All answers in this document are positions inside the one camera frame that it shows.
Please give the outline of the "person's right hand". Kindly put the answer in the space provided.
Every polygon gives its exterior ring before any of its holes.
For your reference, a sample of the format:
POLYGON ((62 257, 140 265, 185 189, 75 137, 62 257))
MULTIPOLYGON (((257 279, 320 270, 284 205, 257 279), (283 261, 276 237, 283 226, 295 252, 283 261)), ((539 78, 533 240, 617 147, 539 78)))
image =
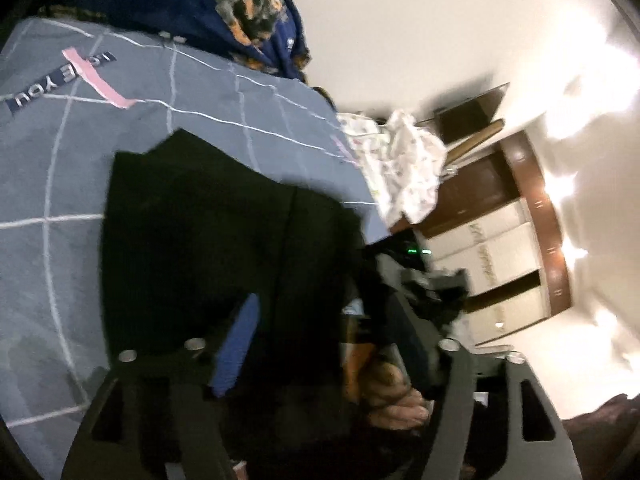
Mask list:
POLYGON ((378 429, 411 431, 431 418, 430 402, 402 370, 388 361, 372 361, 358 377, 359 401, 366 407, 368 423, 378 429))

